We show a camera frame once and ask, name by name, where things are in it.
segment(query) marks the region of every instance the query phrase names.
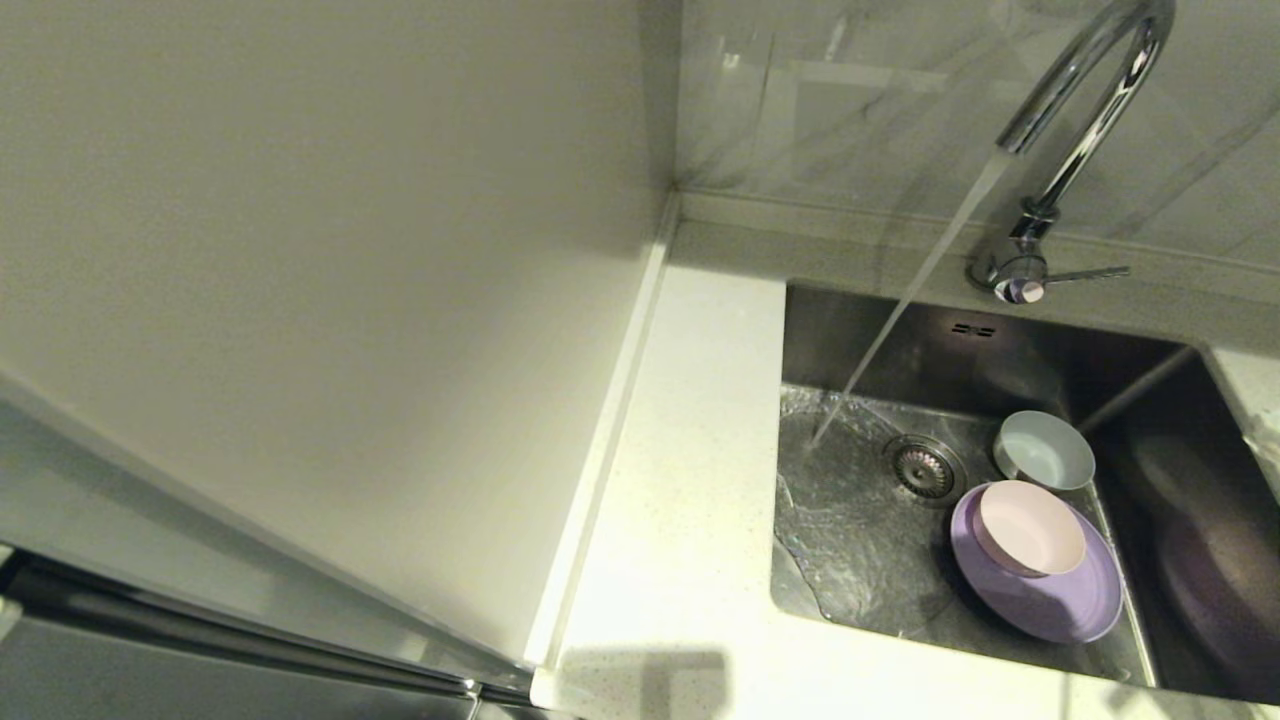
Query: pink bowl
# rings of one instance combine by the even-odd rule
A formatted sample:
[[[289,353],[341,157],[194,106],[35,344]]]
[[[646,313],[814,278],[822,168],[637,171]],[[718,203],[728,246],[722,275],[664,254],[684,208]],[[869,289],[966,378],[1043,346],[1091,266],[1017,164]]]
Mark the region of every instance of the pink bowl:
[[[1023,480],[991,483],[978,498],[974,537],[997,564],[1024,578],[1062,575],[1084,562],[1084,529],[1071,509]]]

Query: sink drain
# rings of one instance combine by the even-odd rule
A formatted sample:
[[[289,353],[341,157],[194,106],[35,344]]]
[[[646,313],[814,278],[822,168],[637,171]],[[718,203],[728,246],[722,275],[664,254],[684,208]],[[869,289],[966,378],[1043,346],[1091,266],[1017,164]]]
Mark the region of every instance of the sink drain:
[[[964,468],[951,450],[924,436],[900,436],[884,446],[884,457],[901,486],[925,500],[945,500],[963,489]]]

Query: water stream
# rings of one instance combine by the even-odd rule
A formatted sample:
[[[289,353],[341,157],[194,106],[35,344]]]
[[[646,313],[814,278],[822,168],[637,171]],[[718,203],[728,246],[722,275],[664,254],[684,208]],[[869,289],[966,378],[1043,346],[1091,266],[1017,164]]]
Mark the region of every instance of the water stream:
[[[942,256],[946,255],[947,249],[951,247],[956,236],[960,234],[964,224],[969,222],[969,217],[978,209],[978,204],[982,202],[982,199],[991,192],[992,187],[996,186],[996,182],[1000,181],[1000,176],[1005,174],[1005,170],[1009,169],[1009,165],[1012,163],[1015,156],[1016,155],[1000,147],[992,151],[991,158],[987,160],[987,165],[982,169],[982,173],[978,174],[978,179],[974,181],[973,187],[969,188],[969,195],[965,196],[964,202],[960,204],[956,214],[951,218],[951,223],[947,225],[947,229],[942,232],[938,242],[933,245],[933,250],[929,251],[928,258],[924,259],[920,269],[916,270],[911,283],[906,286],[906,291],[902,292],[902,299],[897,301],[896,306],[893,306],[893,311],[890,313],[888,319],[884,320],[884,327],[882,327],[879,334],[876,336],[876,341],[872,342],[872,346],[867,348],[865,354],[863,354],[863,359],[858,361],[854,374],[849,377],[849,382],[845,383],[845,389],[841,391],[840,402],[832,405],[832,410],[822,420],[822,425],[818,427],[818,432],[814,433],[813,439],[809,442],[810,448],[817,447],[818,443],[822,442],[822,436],[827,433],[827,428],[829,428],[831,423],[836,419],[836,413],[844,402],[849,400],[850,393],[854,391],[854,386],[858,384],[858,379],[863,377],[863,373],[867,372],[867,366],[872,364],[872,359],[876,357],[876,352],[879,350],[881,345],[884,343],[884,338],[888,337],[893,325],[897,324],[897,319],[902,316],[902,311],[906,310],[906,306],[915,299],[915,293],[920,292],[920,287],[923,287],[924,282],[929,279],[929,275],[933,273],[933,268],[936,268],[942,260]]]

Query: purple plate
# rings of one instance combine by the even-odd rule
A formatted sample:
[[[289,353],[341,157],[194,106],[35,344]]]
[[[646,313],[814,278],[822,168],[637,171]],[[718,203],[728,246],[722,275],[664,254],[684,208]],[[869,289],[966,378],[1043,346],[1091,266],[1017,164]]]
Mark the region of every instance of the purple plate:
[[[965,493],[951,515],[951,548],[973,589],[1005,620],[1037,638],[1087,643],[1107,634],[1120,619],[1124,593],[1115,556],[1098,530],[1073,507],[1084,529],[1084,562],[1062,575],[1021,578],[988,557],[973,534],[977,500],[986,487]]]

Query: chrome faucet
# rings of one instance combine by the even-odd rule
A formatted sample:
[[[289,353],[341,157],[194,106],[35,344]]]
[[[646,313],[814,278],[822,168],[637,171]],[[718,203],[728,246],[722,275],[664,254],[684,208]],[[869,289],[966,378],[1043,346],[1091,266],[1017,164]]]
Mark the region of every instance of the chrome faucet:
[[[1057,202],[1071,182],[1093,156],[1143,81],[1156,65],[1156,58],[1174,27],[1175,0],[1115,0],[1075,36],[1041,78],[1009,122],[996,145],[1023,155],[1036,142],[1050,120],[1070,97],[1080,81],[1121,37],[1133,33],[1115,83],[1093,113],[1093,122],[1075,140],[1071,151],[1039,196],[1021,201],[1023,217],[1009,237],[996,238],[969,265],[969,279],[993,291],[1006,302],[1036,302],[1044,296],[1044,286],[1094,278],[1128,275],[1129,268],[1106,268],[1061,275],[1048,273],[1041,243],[1059,218]]]

